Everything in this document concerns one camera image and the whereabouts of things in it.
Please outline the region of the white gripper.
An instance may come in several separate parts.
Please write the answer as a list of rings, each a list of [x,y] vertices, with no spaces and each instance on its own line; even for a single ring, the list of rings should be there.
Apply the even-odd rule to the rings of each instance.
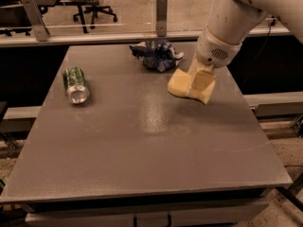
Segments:
[[[196,56],[187,70],[189,83],[186,97],[210,99],[216,83],[213,68],[227,66],[238,54],[241,46],[242,40],[227,42],[207,27],[198,38]]]

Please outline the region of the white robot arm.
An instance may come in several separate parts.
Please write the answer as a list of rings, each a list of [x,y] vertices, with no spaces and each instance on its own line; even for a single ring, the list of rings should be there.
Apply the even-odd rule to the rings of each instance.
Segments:
[[[276,17],[303,42],[303,0],[219,0],[197,41],[187,97],[209,100],[215,85],[213,71],[233,60],[248,33],[267,15]]]

